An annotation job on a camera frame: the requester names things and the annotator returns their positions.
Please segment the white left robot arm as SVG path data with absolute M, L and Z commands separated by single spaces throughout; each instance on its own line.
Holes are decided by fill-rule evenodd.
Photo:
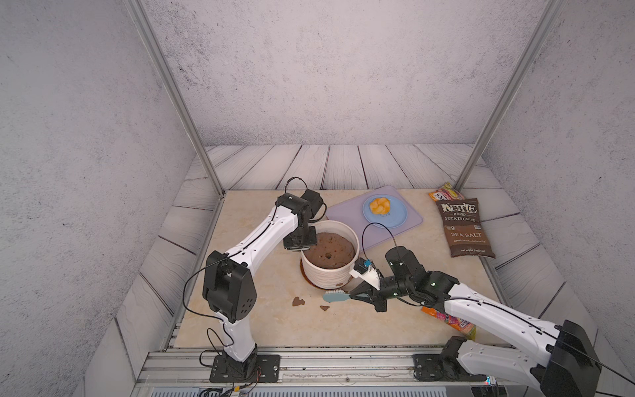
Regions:
M 226 333 L 225 354 L 244 363 L 256 354 L 248 316 L 256 305 L 255 274 L 274 248 L 305 251 L 317 244 L 314 217 L 324 206 L 321 195 L 305 190 L 301 196 L 279 196 L 264 221 L 236 246 L 213 251 L 206 261 L 203 299 Z

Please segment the teal scrub brush white bristles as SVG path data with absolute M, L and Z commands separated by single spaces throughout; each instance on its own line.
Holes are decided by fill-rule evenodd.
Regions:
M 343 289 L 329 290 L 323 294 L 322 298 L 328 303 L 343 302 L 347 300 L 356 300 L 368 303 L 370 300 L 368 292 L 364 288 L 360 289 L 358 287 L 352 289 L 351 291 L 345 291 Z

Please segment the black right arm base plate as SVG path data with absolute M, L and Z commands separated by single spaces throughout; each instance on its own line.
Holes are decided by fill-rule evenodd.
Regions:
M 413 355 L 413 376 L 418 381 L 485 382 L 486 375 L 471 375 L 453 357 L 441 354 Z

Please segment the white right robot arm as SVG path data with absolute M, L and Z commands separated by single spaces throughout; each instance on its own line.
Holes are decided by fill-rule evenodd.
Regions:
M 570 320 L 554 324 L 485 297 L 453 276 L 428 271 L 403 246 L 385 255 L 392 276 L 384 277 L 370 260 L 358 258 L 352 277 L 361 283 L 349 296 L 387 310 L 390 299 L 409 297 L 441 314 L 466 320 L 506 341 L 492 347 L 452 337 L 443 360 L 470 375 L 493 375 L 539 390 L 545 396 L 593 396 L 602 365 L 585 329 Z

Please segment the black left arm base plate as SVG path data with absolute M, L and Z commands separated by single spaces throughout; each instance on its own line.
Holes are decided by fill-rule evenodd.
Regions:
M 238 362 L 227 354 L 216 356 L 211 368 L 211 383 L 276 383 L 279 380 L 280 355 L 251 354 Z

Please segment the white ceramic pot with soil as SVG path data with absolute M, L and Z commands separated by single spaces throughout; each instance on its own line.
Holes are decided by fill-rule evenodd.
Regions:
M 301 253 L 307 277 L 324 289 L 346 283 L 360 256 L 357 234 L 345 223 L 322 221 L 315 225 L 317 245 Z

